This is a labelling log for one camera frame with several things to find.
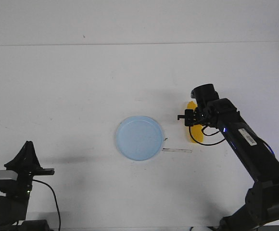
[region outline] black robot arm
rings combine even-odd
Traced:
[[[187,109],[185,125],[217,128],[254,180],[243,205],[232,216],[220,221],[218,231],[248,231],[279,219],[279,162],[272,150],[240,116],[237,108],[220,99],[213,84],[195,88],[191,97],[198,107]]]

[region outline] white tabletop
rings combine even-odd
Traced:
[[[32,140],[41,166],[55,168],[36,179],[55,189],[63,227],[217,225],[253,182],[227,143],[190,143],[177,121],[206,83],[279,160],[279,42],[0,46],[0,169]],[[114,133],[134,115],[162,126],[164,148],[189,151],[125,158]],[[51,192],[34,183],[27,219],[41,218],[56,227]]]

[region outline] yellow object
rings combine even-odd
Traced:
[[[195,110],[195,108],[197,107],[196,103],[194,103],[193,101],[190,101],[188,103],[187,109],[193,109]],[[194,137],[195,140],[197,140],[198,142],[203,142],[203,133],[202,133],[202,125],[198,124],[195,125],[193,127],[191,127],[191,132],[192,132],[192,136]],[[187,128],[187,133],[188,133],[188,138],[192,143],[196,143],[190,136],[189,133],[189,128]]]

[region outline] barcode label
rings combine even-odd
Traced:
[[[239,132],[251,146],[257,145],[256,141],[244,128],[239,129]]]

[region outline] light blue plate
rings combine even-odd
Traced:
[[[164,136],[160,125],[147,116],[125,119],[116,132],[118,150],[131,160],[147,160],[160,152]]]

